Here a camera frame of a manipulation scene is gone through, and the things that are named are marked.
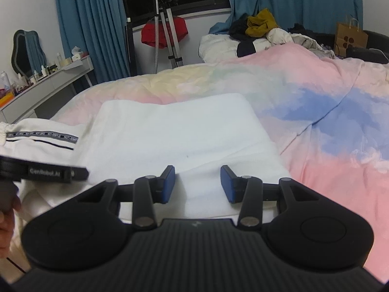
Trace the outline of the person's left hand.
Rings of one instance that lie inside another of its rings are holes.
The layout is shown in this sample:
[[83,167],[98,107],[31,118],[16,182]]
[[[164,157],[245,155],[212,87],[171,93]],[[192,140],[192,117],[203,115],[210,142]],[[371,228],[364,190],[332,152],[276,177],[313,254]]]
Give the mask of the person's left hand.
[[21,209],[20,198],[16,196],[12,203],[12,208],[7,211],[1,211],[0,218],[0,258],[6,258],[9,255],[10,243],[15,229],[15,211]]

